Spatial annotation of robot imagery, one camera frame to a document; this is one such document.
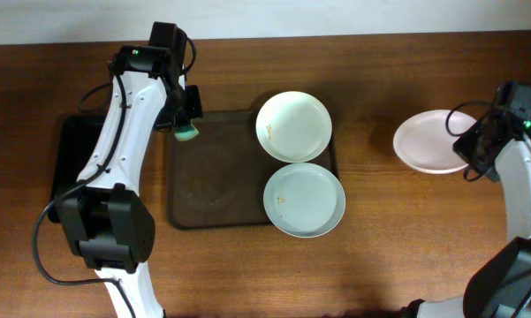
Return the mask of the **green cleaning sponge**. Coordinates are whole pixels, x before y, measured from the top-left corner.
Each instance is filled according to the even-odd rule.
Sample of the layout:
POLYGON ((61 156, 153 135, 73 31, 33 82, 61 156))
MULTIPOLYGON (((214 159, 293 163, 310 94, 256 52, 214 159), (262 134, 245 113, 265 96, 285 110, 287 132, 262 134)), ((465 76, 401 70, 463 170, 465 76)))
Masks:
POLYGON ((172 129, 175 139, 179 142, 192 140, 199 135, 199 130, 193 125, 182 125, 172 129))

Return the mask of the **white plate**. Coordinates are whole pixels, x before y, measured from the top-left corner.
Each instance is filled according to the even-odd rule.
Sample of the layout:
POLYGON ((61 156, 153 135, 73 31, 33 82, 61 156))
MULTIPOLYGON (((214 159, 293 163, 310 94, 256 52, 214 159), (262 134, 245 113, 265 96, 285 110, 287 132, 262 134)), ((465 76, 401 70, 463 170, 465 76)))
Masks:
POLYGON ((428 174, 449 174, 467 163, 453 151, 458 139, 446 130, 448 110, 429 110, 403 122, 394 133, 393 149, 410 168, 428 174))
POLYGON ((255 133, 272 157, 285 163, 303 163, 326 149, 332 136, 332 121, 317 98, 287 91, 262 105, 255 120, 255 133))

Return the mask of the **white plate top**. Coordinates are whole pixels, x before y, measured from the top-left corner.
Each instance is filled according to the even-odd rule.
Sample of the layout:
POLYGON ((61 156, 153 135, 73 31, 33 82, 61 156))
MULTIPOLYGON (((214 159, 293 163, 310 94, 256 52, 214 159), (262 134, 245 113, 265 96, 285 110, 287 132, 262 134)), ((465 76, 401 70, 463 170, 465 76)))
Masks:
POLYGON ((303 163, 326 149, 332 136, 332 121, 317 98, 287 91, 262 105, 255 120, 255 133, 272 157, 285 163, 303 163))

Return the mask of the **pale blue plate bottom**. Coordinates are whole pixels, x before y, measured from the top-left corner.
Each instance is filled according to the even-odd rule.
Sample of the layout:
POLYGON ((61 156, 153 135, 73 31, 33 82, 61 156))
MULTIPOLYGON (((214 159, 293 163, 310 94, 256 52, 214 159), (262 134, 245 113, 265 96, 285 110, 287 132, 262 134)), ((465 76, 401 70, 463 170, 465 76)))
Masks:
POLYGON ((335 175, 313 163, 292 163, 265 185, 263 206, 282 232, 302 239, 333 230, 345 213, 345 191, 335 175))

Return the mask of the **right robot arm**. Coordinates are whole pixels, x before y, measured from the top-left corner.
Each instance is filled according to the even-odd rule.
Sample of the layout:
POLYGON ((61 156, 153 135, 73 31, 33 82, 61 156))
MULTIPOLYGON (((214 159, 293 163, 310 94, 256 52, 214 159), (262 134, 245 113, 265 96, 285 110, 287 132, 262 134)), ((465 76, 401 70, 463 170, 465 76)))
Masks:
POLYGON ((507 244, 469 280, 464 293, 442 301, 417 299, 401 317, 531 317, 531 84, 503 83, 487 111, 463 132, 444 129, 447 149, 464 172, 503 187, 507 244))

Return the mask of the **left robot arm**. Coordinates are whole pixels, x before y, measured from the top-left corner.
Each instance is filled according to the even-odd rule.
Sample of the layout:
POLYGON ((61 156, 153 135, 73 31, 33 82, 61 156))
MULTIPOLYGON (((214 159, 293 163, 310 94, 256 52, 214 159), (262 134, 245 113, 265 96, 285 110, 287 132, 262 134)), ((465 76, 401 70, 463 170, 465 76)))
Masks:
POLYGON ((72 254, 104 284, 119 317, 163 317, 148 269, 155 220, 140 200, 140 172, 153 131, 194 138, 200 93, 186 83, 192 39, 173 23, 153 24, 148 44, 124 45, 108 63, 110 106, 91 156, 74 188, 54 210, 72 254))

